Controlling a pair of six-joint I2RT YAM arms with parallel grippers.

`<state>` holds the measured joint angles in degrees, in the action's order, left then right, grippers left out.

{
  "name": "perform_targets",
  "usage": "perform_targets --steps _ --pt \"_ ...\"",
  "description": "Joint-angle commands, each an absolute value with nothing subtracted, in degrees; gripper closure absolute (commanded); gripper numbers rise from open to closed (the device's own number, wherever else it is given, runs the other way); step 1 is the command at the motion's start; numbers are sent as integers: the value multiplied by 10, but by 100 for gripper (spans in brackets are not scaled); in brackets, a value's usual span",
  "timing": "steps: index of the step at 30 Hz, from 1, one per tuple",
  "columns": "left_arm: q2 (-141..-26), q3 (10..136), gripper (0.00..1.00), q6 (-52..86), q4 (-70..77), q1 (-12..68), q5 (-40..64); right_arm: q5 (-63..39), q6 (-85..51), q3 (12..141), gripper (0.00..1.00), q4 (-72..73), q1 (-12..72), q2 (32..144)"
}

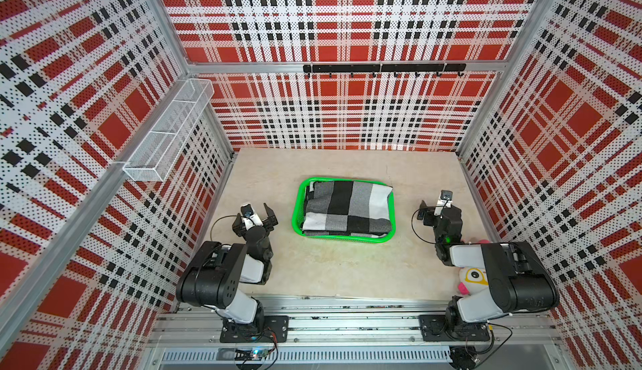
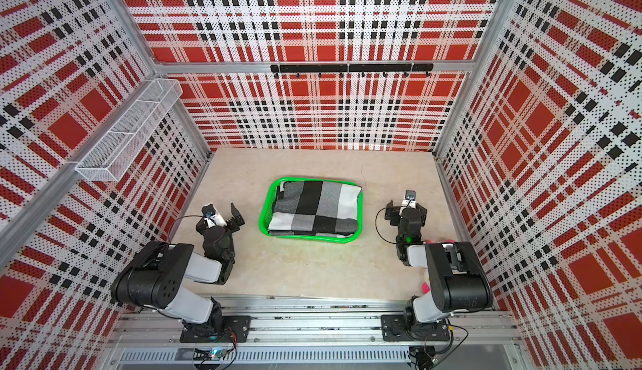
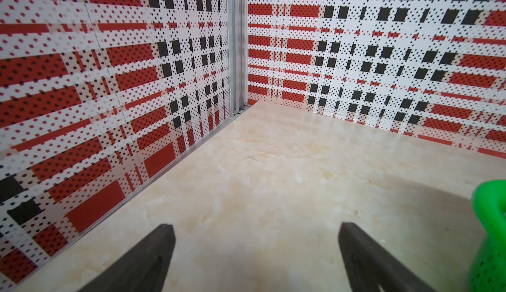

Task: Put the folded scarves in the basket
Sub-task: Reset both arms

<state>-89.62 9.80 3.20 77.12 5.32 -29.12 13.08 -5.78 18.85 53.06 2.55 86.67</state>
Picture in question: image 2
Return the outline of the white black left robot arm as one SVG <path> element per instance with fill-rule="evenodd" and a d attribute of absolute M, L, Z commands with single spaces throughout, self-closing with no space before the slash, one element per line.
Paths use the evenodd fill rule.
<path fill-rule="evenodd" d="M 112 299 L 181 321 L 183 343 L 223 337 L 245 342 L 250 316 L 225 316 L 220 302 L 183 285 L 185 280 L 215 286 L 228 281 L 236 263 L 233 234 L 245 224 L 236 206 L 230 207 L 227 220 L 214 205 L 202 207 L 196 231 L 203 238 L 203 254 L 187 243 L 147 243 L 115 278 Z"/>

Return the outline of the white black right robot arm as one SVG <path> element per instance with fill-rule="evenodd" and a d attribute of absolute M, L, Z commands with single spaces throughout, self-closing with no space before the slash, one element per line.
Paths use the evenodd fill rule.
<path fill-rule="evenodd" d="M 477 313 L 493 305 L 483 266 L 469 242 L 423 241 L 427 209 L 413 200 L 389 202 L 385 219 L 397 229 L 396 255 L 404 266 L 427 270 L 430 291 L 409 300 L 404 332 L 412 339 L 446 337 L 446 319 L 454 313 Z"/>

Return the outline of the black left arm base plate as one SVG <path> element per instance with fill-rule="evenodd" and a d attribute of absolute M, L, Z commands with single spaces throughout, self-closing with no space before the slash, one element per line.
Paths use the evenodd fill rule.
<path fill-rule="evenodd" d="M 245 343 L 250 316 L 222 316 L 202 324 L 183 323 L 181 343 Z"/>

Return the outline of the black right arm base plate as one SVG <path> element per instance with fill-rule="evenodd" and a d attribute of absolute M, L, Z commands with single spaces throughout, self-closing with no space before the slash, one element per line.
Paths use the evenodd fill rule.
<path fill-rule="evenodd" d="M 417 323 L 402 315 L 383 315 L 381 330 L 385 342 L 449 342 L 450 332 L 445 321 Z"/>

